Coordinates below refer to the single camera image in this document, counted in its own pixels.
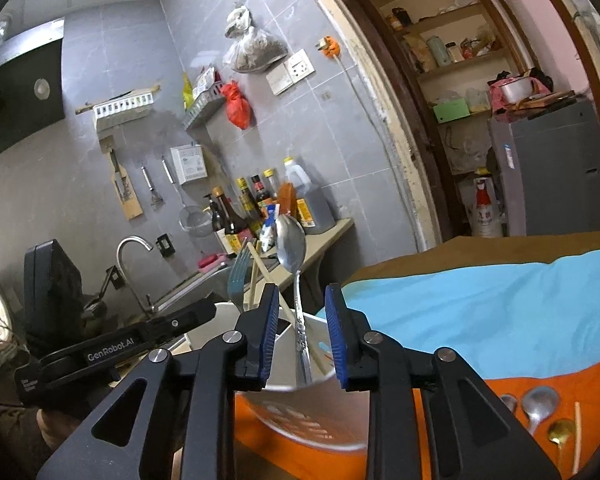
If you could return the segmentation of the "person's left hand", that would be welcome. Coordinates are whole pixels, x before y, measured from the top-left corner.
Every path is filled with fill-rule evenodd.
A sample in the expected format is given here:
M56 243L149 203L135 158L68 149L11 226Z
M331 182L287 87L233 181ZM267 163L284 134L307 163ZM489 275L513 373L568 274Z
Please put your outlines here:
M81 425L81 421L65 413L45 411L36 412L36 422L41 436L52 452L55 452Z

